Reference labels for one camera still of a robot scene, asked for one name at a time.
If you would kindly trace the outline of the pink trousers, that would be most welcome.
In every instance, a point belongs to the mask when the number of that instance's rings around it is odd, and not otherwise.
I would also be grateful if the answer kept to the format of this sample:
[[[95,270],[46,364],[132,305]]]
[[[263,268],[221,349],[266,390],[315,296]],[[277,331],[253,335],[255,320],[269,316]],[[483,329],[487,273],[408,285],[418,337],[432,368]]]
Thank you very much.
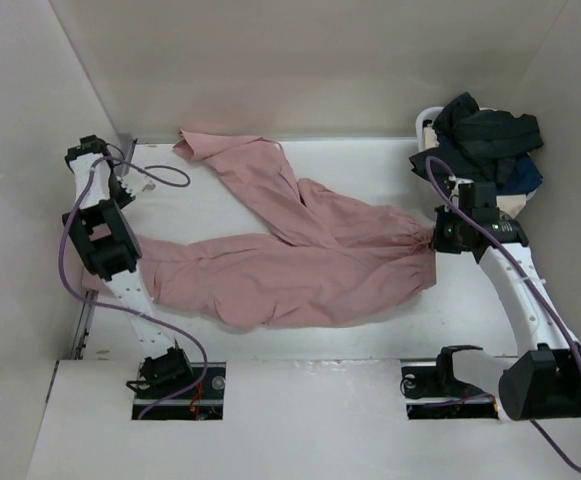
[[[434,286],[429,227],[297,177],[279,143],[186,131],[175,151],[213,171],[267,231],[191,244],[141,237],[140,274],[158,304],[243,330],[336,327]]]

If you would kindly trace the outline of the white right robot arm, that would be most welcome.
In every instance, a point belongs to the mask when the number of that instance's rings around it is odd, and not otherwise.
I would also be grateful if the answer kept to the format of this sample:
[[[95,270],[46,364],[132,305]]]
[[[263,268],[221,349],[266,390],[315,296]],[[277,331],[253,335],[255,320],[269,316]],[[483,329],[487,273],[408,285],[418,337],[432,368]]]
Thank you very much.
[[[558,324],[521,225],[500,211],[493,184],[451,177],[450,201],[437,208],[432,247],[469,252],[494,286],[510,322],[516,361],[482,348],[445,347],[434,384],[443,394],[468,385],[495,395],[512,420],[581,417],[581,344]]]

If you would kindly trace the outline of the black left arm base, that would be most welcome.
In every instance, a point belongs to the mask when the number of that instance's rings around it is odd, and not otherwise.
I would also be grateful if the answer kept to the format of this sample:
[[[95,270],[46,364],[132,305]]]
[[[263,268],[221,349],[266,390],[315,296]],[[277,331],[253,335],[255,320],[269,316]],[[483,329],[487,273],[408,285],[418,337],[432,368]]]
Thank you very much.
[[[134,394],[132,415],[143,421],[215,421],[223,418],[227,365],[192,363],[170,348],[146,358],[137,378],[126,382]]]

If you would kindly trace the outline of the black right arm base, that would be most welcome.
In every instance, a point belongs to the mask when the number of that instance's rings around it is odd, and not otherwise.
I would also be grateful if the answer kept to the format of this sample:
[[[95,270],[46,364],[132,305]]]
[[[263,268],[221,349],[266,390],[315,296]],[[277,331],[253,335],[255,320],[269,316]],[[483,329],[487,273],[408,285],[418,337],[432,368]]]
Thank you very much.
[[[409,420],[498,420],[495,397],[458,380],[453,357],[458,352],[483,349],[471,345],[443,347],[434,360],[401,364],[400,391],[406,400]]]

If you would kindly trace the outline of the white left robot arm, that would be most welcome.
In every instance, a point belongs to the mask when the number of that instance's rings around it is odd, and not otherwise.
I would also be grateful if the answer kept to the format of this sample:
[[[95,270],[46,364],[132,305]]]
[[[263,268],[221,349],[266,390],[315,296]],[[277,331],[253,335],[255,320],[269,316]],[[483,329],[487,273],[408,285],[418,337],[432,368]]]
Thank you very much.
[[[195,376],[176,339],[154,322],[154,302],[139,268],[142,251],[122,212],[139,194],[155,188],[156,177],[134,169],[117,175],[109,147],[90,135],[67,150],[77,197],[62,221],[85,269],[104,283],[130,321],[146,374],[160,372],[162,389],[172,398],[184,398],[193,390]]]

